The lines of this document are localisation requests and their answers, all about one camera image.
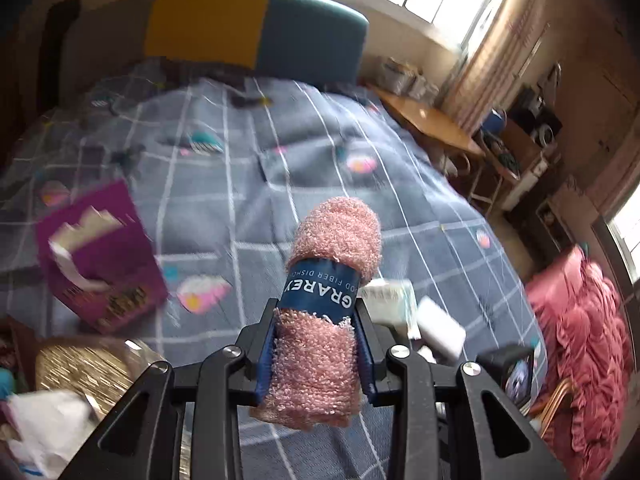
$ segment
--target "beige curtain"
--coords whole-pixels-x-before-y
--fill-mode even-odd
[[[545,26],[546,0],[503,0],[475,54],[462,69],[442,110],[469,135],[500,106]]]
[[[640,110],[625,139],[605,169],[586,189],[601,215],[616,213],[640,182]]]

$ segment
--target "pink fuzzy cloth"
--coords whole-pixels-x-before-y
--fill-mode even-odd
[[[613,457],[633,371],[620,297],[602,270],[574,249],[527,284],[545,337],[548,371],[538,402],[564,378],[576,387],[570,411],[545,433],[572,480],[599,480]]]
[[[321,203],[298,227],[287,268],[326,258],[369,282],[380,262],[380,222],[355,198]],[[271,384],[252,416],[296,430],[320,422],[346,427],[360,410],[356,339],[350,320],[334,325],[298,310],[277,310]]]

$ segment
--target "blue plaid bedspread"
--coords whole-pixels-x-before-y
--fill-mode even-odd
[[[0,180],[2,314],[42,336],[82,330],[38,272],[33,224],[47,212],[43,187],[59,181],[73,199],[125,178],[172,294],[118,336],[141,338],[174,365],[204,359],[259,320],[282,291],[296,225],[332,196],[361,198],[378,214],[380,276],[412,280],[418,301],[429,296],[457,319],[467,332],[463,358],[543,341],[487,222],[366,91],[199,74],[185,64],[172,84],[161,63],[148,60],[27,131]],[[222,153],[193,150],[193,139],[211,137]],[[196,274],[232,285],[202,315],[175,296]],[[542,344],[534,396],[545,373]],[[303,433],[241,410],[244,478],[382,479],[391,418],[390,409],[366,405],[347,429]]]

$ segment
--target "silver bolt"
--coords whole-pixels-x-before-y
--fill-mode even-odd
[[[157,363],[153,363],[151,367],[158,370],[161,374],[165,374],[169,371],[169,365],[164,361],[158,361]]]
[[[404,345],[394,345],[391,347],[391,355],[398,359],[404,359],[405,357],[409,357],[411,351]]]
[[[236,345],[229,345],[222,349],[222,353],[227,359],[234,359],[242,353],[242,350]]]
[[[469,361],[462,365],[462,371],[467,375],[475,377],[476,375],[480,374],[480,372],[482,371],[482,368],[478,363]]]

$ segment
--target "triangular cutout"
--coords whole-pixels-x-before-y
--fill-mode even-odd
[[[498,458],[506,458],[529,450],[529,439],[506,412],[494,394],[482,392],[482,404],[489,421],[491,440]]]
[[[98,447],[122,456],[133,456],[140,439],[148,402],[148,393],[136,395],[100,439]]]

